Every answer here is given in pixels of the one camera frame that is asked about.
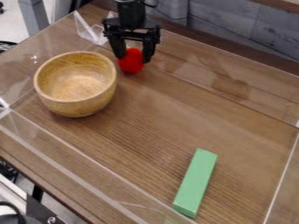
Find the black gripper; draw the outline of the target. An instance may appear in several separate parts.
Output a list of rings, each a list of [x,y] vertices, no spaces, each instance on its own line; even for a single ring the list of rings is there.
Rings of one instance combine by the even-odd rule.
[[[123,25],[119,17],[105,18],[105,36],[109,39],[117,57],[122,60],[127,54],[125,39],[143,41],[143,62],[149,63],[155,55],[155,46],[161,42],[162,26],[146,19],[138,26]]]

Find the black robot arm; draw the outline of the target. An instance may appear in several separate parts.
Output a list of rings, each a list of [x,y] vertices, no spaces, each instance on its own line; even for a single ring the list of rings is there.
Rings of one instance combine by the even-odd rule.
[[[118,17],[102,20],[105,36],[107,37],[115,56],[122,60],[127,55],[127,41],[143,43],[143,62],[149,63],[161,43],[162,26],[146,15],[146,8],[157,5],[145,0],[115,0]]]

